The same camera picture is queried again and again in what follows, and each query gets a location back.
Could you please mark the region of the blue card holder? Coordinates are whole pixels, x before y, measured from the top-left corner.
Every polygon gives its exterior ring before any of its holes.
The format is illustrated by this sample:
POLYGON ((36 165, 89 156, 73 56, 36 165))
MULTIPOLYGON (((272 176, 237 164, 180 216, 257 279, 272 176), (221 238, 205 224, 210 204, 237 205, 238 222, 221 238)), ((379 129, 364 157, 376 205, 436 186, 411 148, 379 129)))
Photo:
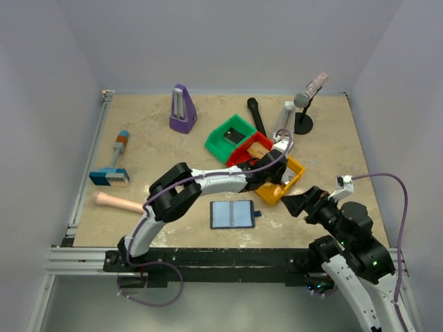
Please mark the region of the blue card holder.
POLYGON ((211 229, 254 228, 255 219, 262 213, 255 210, 253 201, 211 201, 211 229))

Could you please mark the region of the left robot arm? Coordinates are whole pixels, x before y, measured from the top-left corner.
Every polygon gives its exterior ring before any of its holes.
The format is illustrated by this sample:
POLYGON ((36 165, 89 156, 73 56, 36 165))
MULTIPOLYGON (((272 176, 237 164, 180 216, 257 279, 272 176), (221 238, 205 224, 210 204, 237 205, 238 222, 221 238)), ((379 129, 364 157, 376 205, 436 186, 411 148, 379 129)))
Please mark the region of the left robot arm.
POLYGON ((256 161, 226 169, 198 170, 187 163, 176 164, 150 186, 140 221, 118 242, 123 265, 140 266, 137 259, 148 252, 162 228, 183 217, 199 197, 252 192, 265 183, 279 184, 286 168, 286 154, 277 149, 256 161))

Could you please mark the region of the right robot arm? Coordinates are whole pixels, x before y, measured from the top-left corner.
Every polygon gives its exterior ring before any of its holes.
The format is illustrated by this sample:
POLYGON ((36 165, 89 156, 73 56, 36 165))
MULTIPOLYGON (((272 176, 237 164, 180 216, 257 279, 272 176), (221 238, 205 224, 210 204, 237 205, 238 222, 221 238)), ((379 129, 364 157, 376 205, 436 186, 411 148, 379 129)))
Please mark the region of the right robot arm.
POLYGON ((337 186, 332 193, 313 186, 303 194, 283 196, 281 201, 291 216, 305 212, 308 224, 320 224, 328 231, 309 248, 351 306, 363 331, 414 331, 398 293, 400 268, 373 236, 367 207, 353 201, 338 203, 354 193, 352 180, 338 177, 337 186))

